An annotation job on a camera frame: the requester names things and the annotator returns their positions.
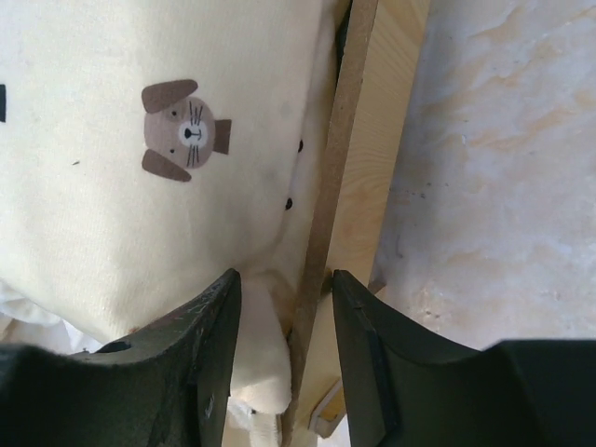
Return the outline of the cream animal print cushion cover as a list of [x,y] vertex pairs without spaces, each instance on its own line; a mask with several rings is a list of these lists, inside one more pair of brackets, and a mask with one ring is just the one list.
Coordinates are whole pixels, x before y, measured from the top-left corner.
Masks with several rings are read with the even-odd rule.
[[5,1],[1,338],[74,353],[242,277],[224,444],[278,446],[345,1]]

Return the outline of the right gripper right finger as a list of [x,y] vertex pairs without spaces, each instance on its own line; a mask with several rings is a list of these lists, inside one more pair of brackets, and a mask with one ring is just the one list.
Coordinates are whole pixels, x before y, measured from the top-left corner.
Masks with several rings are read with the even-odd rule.
[[595,344],[506,340],[475,350],[332,277],[354,446],[591,446]]

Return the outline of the wooden pet bed frame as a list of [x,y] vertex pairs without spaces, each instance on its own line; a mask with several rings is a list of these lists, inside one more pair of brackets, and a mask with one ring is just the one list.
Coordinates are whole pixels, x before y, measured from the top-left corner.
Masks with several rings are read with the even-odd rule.
[[313,446],[309,425],[345,413],[335,341],[332,273],[372,282],[400,137],[424,42],[426,1],[355,1],[332,108],[305,268],[289,345],[292,401],[286,446]]

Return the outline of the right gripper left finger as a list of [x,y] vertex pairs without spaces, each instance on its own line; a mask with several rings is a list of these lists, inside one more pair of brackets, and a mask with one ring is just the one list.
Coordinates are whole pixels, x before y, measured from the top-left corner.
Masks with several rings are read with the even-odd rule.
[[198,297],[94,353],[1,348],[5,446],[218,446],[241,310],[226,271]]

